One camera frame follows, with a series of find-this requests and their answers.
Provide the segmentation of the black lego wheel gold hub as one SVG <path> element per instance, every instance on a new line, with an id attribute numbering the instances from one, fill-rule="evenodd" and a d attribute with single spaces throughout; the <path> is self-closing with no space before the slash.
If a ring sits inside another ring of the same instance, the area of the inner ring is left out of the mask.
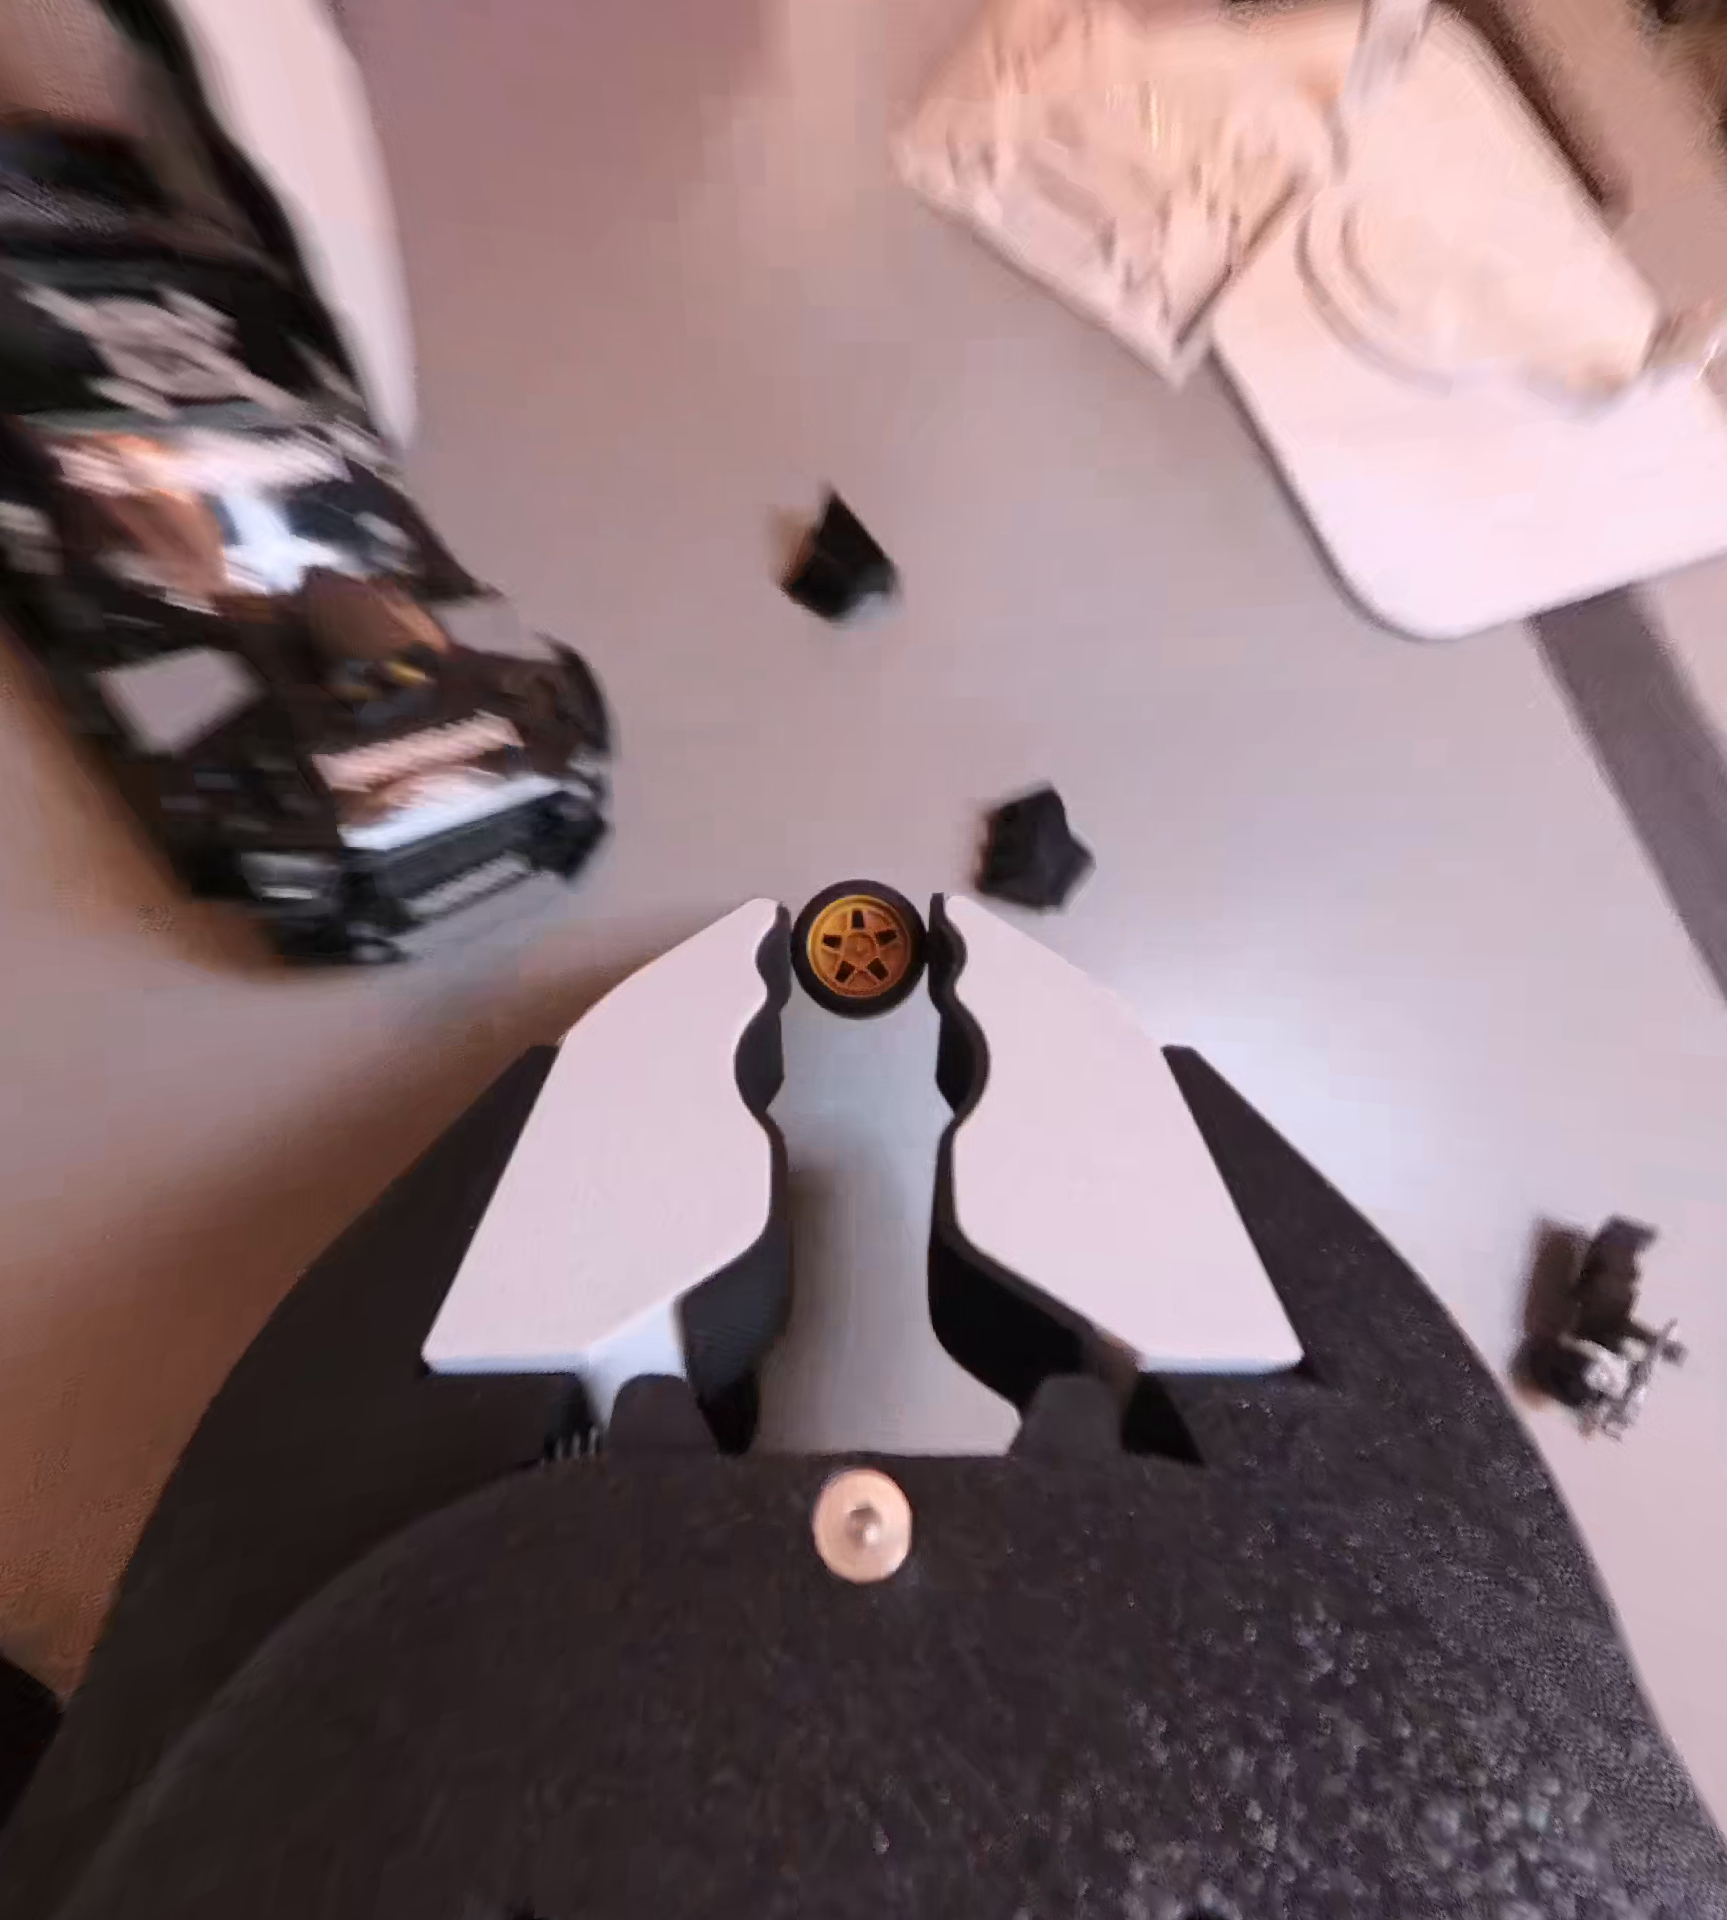
<path id="1" fill-rule="evenodd" d="M 924 974 L 921 913 L 878 879 L 841 879 L 811 895 L 792 927 L 801 990 L 841 1020 L 904 1008 Z"/>

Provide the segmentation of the small black lego piece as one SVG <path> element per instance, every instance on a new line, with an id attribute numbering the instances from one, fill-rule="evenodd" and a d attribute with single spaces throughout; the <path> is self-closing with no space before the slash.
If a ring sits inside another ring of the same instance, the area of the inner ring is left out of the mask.
<path id="1" fill-rule="evenodd" d="M 1609 1216 L 1592 1234 L 1543 1221 L 1523 1279 L 1523 1336 L 1511 1378 L 1560 1405 L 1586 1439 L 1620 1442 L 1659 1372 L 1685 1370 L 1676 1323 L 1640 1316 L 1646 1262 L 1662 1232 Z"/>

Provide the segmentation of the white sticker sheet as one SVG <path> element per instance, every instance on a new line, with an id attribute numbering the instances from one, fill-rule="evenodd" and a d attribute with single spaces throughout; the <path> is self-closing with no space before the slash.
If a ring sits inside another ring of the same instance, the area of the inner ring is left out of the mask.
<path id="1" fill-rule="evenodd" d="M 1338 164 L 1330 99 L 1225 18 L 987 3 L 893 137 L 899 181 L 1164 389 Z"/>

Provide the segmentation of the white booklet stand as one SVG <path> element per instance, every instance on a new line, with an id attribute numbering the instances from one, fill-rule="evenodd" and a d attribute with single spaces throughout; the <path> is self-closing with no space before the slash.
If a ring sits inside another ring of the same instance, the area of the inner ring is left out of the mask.
<path id="1" fill-rule="evenodd" d="M 1671 317 L 1490 47 L 1420 12 L 1210 349 L 1331 573 L 1472 638 L 1727 553 L 1727 306 Z"/>

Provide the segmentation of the small black lego brick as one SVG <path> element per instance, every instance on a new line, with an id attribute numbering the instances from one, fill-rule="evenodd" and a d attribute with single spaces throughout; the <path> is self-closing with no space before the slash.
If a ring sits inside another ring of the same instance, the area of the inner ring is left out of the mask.
<path id="1" fill-rule="evenodd" d="M 986 815 L 975 892 L 1029 913 L 1059 913 L 1094 874 L 1053 784 L 1005 799 Z"/>
<path id="2" fill-rule="evenodd" d="M 779 589 L 797 611 L 842 628 L 899 598 L 899 569 L 847 500 L 828 489 L 816 517 L 803 521 Z"/>

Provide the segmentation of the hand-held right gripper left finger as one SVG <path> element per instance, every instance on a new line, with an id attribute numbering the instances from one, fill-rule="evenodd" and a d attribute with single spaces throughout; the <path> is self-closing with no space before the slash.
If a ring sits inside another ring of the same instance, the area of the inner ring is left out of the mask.
<path id="1" fill-rule="evenodd" d="M 591 1413 L 634 1378 L 719 1400 L 783 1285 L 783 908 L 747 899 L 629 973 L 561 1036 L 424 1336 L 438 1378 L 564 1376 Z"/>

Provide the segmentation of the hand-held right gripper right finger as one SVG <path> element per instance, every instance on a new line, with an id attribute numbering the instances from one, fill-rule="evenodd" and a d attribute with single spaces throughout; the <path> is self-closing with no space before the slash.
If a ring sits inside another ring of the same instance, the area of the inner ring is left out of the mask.
<path id="1" fill-rule="evenodd" d="M 1302 1342 L 1129 1004 L 967 895 L 930 902 L 930 1323 L 1006 1405 L 1048 1378 L 1279 1378 Z"/>

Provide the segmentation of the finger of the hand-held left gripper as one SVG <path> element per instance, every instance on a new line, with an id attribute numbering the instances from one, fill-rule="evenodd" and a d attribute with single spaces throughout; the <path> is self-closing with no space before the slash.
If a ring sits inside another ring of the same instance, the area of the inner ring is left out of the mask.
<path id="1" fill-rule="evenodd" d="M 327 3 L 176 3 L 203 102 L 256 167 L 380 430 L 418 435 L 418 341 L 361 67 Z"/>

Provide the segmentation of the black lego car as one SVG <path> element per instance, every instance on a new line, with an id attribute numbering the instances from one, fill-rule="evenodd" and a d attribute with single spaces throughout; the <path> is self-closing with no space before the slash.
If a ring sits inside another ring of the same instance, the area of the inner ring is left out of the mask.
<path id="1" fill-rule="evenodd" d="M 398 962 L 611 832 L 611 708 L 400 485 L 306 287 L 98 131 L 0 124 L 0 611 L 180 885 Z"/>

